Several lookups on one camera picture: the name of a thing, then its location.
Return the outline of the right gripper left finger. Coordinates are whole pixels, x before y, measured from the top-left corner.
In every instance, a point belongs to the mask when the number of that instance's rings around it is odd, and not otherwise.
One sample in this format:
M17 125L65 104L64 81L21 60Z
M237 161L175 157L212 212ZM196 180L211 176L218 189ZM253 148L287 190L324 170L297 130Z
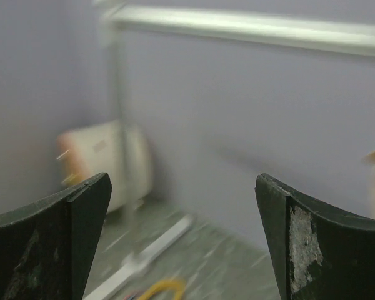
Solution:
M82 299L111 193L102 172L0 214L0 299Z

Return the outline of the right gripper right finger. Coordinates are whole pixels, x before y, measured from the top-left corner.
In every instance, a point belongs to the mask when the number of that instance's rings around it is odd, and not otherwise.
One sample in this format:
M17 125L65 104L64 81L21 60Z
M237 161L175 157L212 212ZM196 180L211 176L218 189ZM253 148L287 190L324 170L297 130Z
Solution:
M255 194L281 299L375 299L375 220L266 173Z

